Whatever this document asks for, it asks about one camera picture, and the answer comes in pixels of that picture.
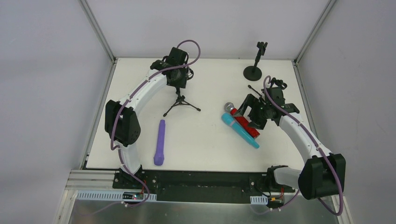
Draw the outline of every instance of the teal microphone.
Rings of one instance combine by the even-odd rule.
[[[247,133],[246,130],[240,124],[238,124],[238,122],[229,113],[224,113],[221,116],[221,119],[224,121],[226,125],[232,127],[234,131],[238,133],[239,136],[241,136],[254,148],[260,147],[259,144],[255,141],[255,139],[252,136],[250,136],[250,134]]]

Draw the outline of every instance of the tripod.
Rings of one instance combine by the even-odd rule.
[[[201,109],[199,109],[198,107],[195,107],[194,105],[188,103],[187,101],[185,101],[185,96],[180,95],[180,88],[176,87],[176,94],[177,94],[177,99],[176,102],[169,108],[169,110],[163,114],[163,116],[165,117],[166,115],[168,115],[169,111],[172,110],[173,107],[175,106],[179,106],[179,105],[187,105],[187,106],[192,106],[194,107],[197,111],[201,111]]]

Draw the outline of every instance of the gray wall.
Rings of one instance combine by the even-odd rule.
[[[52,223],[110,61],[77,0],[0,2],[0,223]]]
[[[319,138],[346,158],[354,221],[394,223],[396,2],[340,0],[300,63]]]
[[[254,58],[267,41],[271,59],[297,56],[327,1],[88,0],[116,56],[162,58],[194,39],[204,58]]]

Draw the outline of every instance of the tabletop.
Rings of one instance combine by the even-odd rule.
[[[134,89],[155,60],[119,58],[106,102],[110,99],[117,101]],[[269,121],[264,130],[259,130],[256,142],[260,147],[254,149],[221,120],[226,102],[232,102],[238,108],[247,94],[255,95],[248,85],[262,89],[267,75],[287,83],[288,87],[283,91],[286,103],[294,103],[303,120],[308,120],[292,62],[261,60],[258,67],[263,76],[256,82],[243,76],[245,67],[253,63],[253,60],[240,59],[199,59],[193,64],[194,78],[187,82],[186,89],[181,89],[181,94],[187,102],[199,107],[200,112],[183,105],[173,108],[164,118],[163,114],[177,98],[176,89],[165,86],[153,96],[138,117],[141,134],[136,144],[143,169],[263,172],[275,165],[302,169],[304,162],[297,148],[275,122]],[[153,157],[161,119],[166,122],[165,160],[162,166],[156,166]],[[120,167],[117,152],[110,150],[110,138],[104,126],[103,109],[87,168]]]

